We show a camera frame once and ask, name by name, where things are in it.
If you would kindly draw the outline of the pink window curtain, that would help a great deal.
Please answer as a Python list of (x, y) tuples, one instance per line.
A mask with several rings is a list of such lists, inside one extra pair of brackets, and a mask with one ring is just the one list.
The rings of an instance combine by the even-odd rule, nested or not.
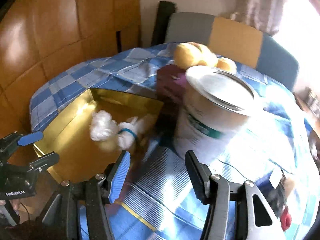
[(230, 19), (249, 25), (270, 36), (279, 32), (287, 0), (237, 0)]

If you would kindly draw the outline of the blue plaid bed cover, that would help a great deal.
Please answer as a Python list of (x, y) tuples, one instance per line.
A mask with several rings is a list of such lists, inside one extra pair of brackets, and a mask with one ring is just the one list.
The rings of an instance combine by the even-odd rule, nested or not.
[[(45, 83), (31, 97), (33, 130), (43, 131), (88, 88), (103, 88), (154, 97), (156, 72), (172, 63), (175, 45), (134, 48), (113, 57), (77, 64)], [(319, 174), (309, 152), (302, 111), (293, 94), (272, 78), (238, 65), (238, 77), (260, 96), (263, 110), (226, 149), (212, 157), (213, 147), (196, 148), (201, 163), (228, 181), (258, 181), (283, 170), (295, 187), (288, 197), (292, 224), (287, 239), (303, 239), (319, 207)], [(184, 162), (171, 143), (153, 139), (143, 170), (123, 187), (124, 198), (108, 206), (116, 239), (199, 239), (208, 208), (196, 198)]]

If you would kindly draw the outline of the yellow headboard cushion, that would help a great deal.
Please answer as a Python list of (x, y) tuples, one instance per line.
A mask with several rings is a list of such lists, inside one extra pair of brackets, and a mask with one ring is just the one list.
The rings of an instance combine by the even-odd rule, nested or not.
[(257, 67), (263, 43), (263, 32), (223, 17), (214, 18), (208, 47), (221, 56)]

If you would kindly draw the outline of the teal headboard cushion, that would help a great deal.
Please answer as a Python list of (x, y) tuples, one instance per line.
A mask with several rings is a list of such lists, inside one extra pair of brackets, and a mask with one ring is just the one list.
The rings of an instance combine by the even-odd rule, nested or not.
[(298, 61), (268, 34), (263, 34), (256, 70), (293, 91), (298, 75)]

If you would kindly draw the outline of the white metal tin can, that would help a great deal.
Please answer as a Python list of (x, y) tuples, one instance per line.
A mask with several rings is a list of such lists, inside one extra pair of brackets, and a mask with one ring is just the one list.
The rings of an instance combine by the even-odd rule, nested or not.
[(193, 151), (201, 163), (210, 164), (258, 110), (259, 95), (235, 74), (219, 68), (194, 66), (185, 76), (173, 146), (182, 158)]

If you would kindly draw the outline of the dark purple box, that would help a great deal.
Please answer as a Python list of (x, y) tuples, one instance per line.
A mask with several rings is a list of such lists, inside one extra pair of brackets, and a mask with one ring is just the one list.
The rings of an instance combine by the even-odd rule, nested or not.
[(187, 85), (185, 72), (186, 70), (179, 68), (175, 64), (168, 64), (157, 70), (157, 98), (181, 107)]

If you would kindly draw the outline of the grey white sock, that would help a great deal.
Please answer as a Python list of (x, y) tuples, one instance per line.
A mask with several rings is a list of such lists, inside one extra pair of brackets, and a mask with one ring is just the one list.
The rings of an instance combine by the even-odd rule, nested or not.
[(106, 142), (120, 150), (135, 151), (142, 146), (143, 135), (148, 130), (152, 116), (133, 116), (125, 122), (117, 123), (104, 110), (92, 114), (89, 126), (90, 138), (96, 142)]

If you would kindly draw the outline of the yellow giraffe plush toy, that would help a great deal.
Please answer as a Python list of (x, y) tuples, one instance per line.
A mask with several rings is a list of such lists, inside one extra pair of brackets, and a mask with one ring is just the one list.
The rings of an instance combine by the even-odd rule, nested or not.
[(237, 71), (233, 60), (225, 57), (218, 58), (207, 46), (196, 42), (179, 43), (174, 51), (174, 62), (184, 70), (193, 66), (210, 66), (232, 74), (236, 74)]

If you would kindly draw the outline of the grey headboard cushion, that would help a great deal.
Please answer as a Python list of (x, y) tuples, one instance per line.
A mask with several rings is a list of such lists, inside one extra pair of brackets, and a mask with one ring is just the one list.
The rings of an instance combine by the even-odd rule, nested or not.
[(165, 42), (209, 44), (215, 16), (198, 12), (176, 12), (171, 15)]

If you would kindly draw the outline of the gold storage box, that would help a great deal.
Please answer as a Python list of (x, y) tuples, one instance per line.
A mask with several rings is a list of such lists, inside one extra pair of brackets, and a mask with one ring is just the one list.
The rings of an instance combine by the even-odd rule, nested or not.
[(58, 183), (88, 180), (114, 163), (122, 150), (140, 156), (162, 106), (153, 98), (90, 88), (53, 119), (33, 148), (39, 157), (59, 155), (48, 169)]

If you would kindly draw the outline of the black headboard post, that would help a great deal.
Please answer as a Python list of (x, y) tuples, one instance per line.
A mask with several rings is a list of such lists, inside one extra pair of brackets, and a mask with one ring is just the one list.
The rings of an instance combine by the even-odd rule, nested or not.
[(169, 20), (176, 12), (176, 4), (169, 1), (160, 1), (157, 7), (155, 26), (152, 33), (151, 46), (163, 44), (167, 35)]

